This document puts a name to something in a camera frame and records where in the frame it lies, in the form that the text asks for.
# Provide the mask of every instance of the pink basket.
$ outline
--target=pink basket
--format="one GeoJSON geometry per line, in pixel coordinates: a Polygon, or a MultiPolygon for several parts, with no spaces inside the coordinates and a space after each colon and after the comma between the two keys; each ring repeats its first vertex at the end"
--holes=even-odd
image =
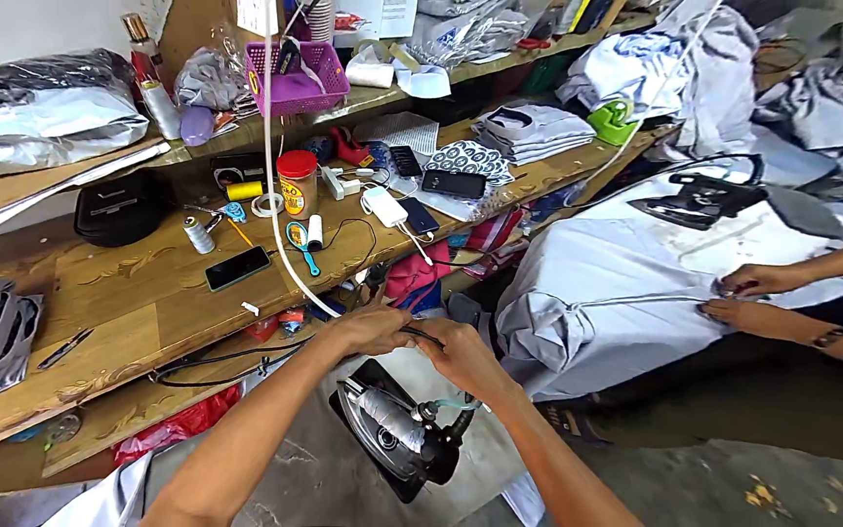
{"type": "MultiPolygon", "coordinates": [[[[265,42],[246,44],[246,72],[260,114],[265,112],[262,92],[262,74],[265,70],[265,42]]],[[[324,84],[326,94],[297,66],[285,75],[276,75],[278,68],[278,42],[272,43],[272,115],[293,115],[334,108],[350,93],[343,66],[334,47],[328,42],[301,42],[301,60],[305,61],[324,84]]]]}

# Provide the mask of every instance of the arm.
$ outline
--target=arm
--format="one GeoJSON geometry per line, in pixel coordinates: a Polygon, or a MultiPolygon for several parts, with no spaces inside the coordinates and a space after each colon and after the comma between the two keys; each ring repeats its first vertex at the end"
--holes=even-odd
{"type": "Polygon", "coordinates": [[[741,266],[722,281],[725,289],[738,296],[785,293],[805,284],[832,277],[843,277],[843,248],[830,254],[790,265],[741,266]]]}
{"type": "Polygon", "coordinates": [[[351,353],[379,354],[409,342],[407,311],[376,306],[325,324],[285,365],[224,415],[152,503],[142,527],[226,526],[259,483],[311,390],[351,353]]]}
{"type": "MultiPolygon", "coordinates": [[[[804,346],[811,346],[815,339],[838,327],[802,313],[757,302],[718,299],[702,304],[701,310],[739,331],[804,346]]],[[[843,337],[822,351],[843,360],[843,337]]]]}
{"type": "Polygon", "coordinates": [[[558,437],[472,326],[446,319],[412,325],[445,344],[441,351],[431,342],[417,340],[435,368],[489,406],[509,431],[557,525],[641,525],[558,437]]]}

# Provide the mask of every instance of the steam iron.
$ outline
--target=steam iron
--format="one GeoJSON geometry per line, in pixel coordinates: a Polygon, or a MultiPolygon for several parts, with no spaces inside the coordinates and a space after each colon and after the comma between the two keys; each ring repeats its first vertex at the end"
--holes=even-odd
{"type": "Polygon", "coordinates": [[[707,231],[721,218],[736,218],[737,213],[767,197],[766,190],[760,184],[763,177],[763,158],[759,154],[712,156],[688,163],[681,169],[732,157],[743,157],[752,161],[753,172],[745,183],[731,183],[703,174],[677,173],[669,176],[669,182],[682,185],[678,194],[633,200],[628,204],[665,222],[698,231],[707,231]]]}
{"type": "Polygon", "coordinates": [[[474,413],[464,410],[453,424],[439,427],[437,401],[416,404],[373,359],[338,383],[328,402],[404,504],[426,481],[444,485],[451,479],[474,413]]]}

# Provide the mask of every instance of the smartphone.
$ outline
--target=smartphone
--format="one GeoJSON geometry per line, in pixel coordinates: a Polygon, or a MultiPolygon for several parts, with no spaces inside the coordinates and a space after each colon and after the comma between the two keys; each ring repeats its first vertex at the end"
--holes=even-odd
{"type": "Polygon", "coordinates": [[[269,255],[265,253],[262,245],[256,245],[228,260],[207,267],[203,273],[207,277],[210,290],[216,293],[251,277],[269,265],[272,265],[269,255]]]}
{"type": "Polygon", "coordinates": [[[416,200],[415,198],[404,198],[403,200],[399,200],[399,204],[402,205],[402,208],[408,212],[408,225],[411,226],[412,230],[415,231],[416,234],[428,234],[434,233],[441,226],[438,222],[432,218],[431,213],[428,212],[428,209],[424,207],[422,202],[416,200]]]}
{"type": "Polygon", "coordinates": [[[438,194],[478,200],[486,192],[486,176],[466,172],[429,170],[424,173],[421,189],[438,194]]]}

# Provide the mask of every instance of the scissors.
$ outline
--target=scissors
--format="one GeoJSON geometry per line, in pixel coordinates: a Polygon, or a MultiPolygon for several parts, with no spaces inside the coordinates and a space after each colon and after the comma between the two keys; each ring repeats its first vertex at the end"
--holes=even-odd
{"type": "Polygon", "coordinates": [[[57,351],[51,353],[48,358],[41,361],[41,364],[38,365],[38,369],[47,369],[54,365],[55,362],[61,360],[61,358],[70,353],[71,350],[77,347],[77,344],[83,342],[87,337],[89,337],[93,333],[92,329],[83,329],[77,333],[73,339],[69,342],[65,343],[60,348],[57,348],[57,351]]]}
{"type": "Polygon", "coordinates": [[[311,276],[316,277],[321,274],[321,270],[314,263],[314,258],[311,252],[307,249],[307,229],[299,222],[290,222],[285,227],[285,235],[291,245],[298,247],[298,250],[304,253],[304,261],[311,267],[311,276]]]}

